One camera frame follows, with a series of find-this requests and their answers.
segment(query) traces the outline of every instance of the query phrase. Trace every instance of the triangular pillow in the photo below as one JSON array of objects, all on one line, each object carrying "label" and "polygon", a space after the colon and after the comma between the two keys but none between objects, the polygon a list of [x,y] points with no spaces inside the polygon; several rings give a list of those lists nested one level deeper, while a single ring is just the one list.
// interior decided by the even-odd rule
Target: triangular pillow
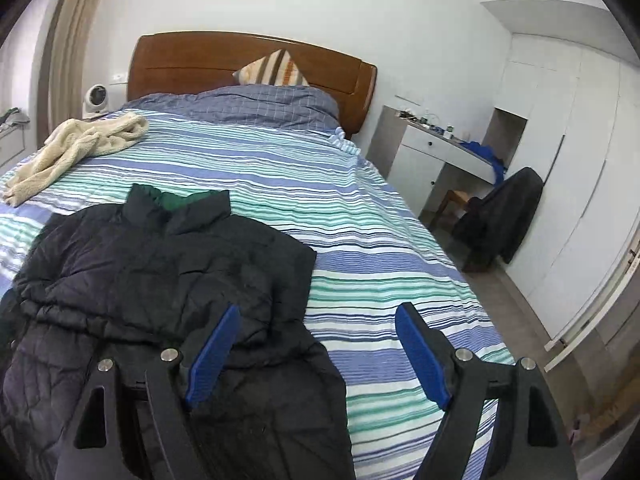
[{"label": "triangular pillow", "polygon": [[287,50],[277,50],[269,56],[249,63],[234,72],[241,85],[265,84],[272,86],[309,86]]}]

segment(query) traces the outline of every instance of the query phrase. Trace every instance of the striped bedsheet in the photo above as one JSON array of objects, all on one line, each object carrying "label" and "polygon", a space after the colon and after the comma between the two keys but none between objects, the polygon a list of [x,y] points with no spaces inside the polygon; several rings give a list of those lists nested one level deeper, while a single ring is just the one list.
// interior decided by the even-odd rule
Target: striped bedsheet
[{"label": "striped bedsheet", "polygon": [[[412,478],[442,412],[425,398],[396,337],[396,306],[411,301],[455,346],[513,362],[431,234],[340,130],[331,135],[220,126],[134,111],[150,122],[139,144],[84,160],[18,208],[0,205],[0,292],[10,287],[52,212],[124,202],[135,182],[181,195],[229,189],[233,212],[318,252],[305,323],[347,384],[357,477]],[[496,407],[495,401],[485,403],[467,480],[480,476]]]}]

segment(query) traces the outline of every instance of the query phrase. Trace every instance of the metal screw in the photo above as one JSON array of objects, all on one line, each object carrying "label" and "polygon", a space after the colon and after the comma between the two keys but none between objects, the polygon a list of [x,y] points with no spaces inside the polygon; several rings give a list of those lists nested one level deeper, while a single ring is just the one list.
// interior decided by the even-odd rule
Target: metal screw
[{"label": "metal screw", "polygon": [[113,361],[111,359],[103,359],[98,363],[98,370],[101,372],[108,372],[113,368]]},{"label": "metal screw", "polygon": [[474,353],[468,348],[458,348],[456,350],[456,357],[466,363],[467,361],[471,361],[474,358]]},{"label": "metal screw", "polygon": [[530,358],[530,357],[523,357],[520,360],[520,365],[525,369],[525,370],[533,370],[533,368],[536,367],[536,362]]},{"label": "metal screw", "polygon": [[178,351],[175,348],[165,348],[160,354],[162,361],[171,362],[178,357]]}]

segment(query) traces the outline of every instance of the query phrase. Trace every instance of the closet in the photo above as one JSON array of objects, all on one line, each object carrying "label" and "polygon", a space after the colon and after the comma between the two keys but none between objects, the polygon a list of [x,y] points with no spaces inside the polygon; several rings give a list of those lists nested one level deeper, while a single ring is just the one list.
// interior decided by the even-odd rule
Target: closet
[{"label": "closet", "polygon": [[546,181],[506,272],[553,339],[591,303],[636,228],[640,73],[588,47],[516,35],[495,106],[528,119],[508,176],[530,166]]}]

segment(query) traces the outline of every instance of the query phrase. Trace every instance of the gray cloth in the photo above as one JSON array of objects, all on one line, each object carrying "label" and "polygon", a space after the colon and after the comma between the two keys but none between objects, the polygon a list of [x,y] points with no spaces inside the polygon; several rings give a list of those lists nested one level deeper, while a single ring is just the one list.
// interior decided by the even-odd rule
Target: gray cloth
[{"label": "gray cloth", "polygon": [[334,131],[338,105],[311,86],[238,85],[200,94],[150,94],[124,108],[182,115],[216,124],[248,124],[283,130]]}]

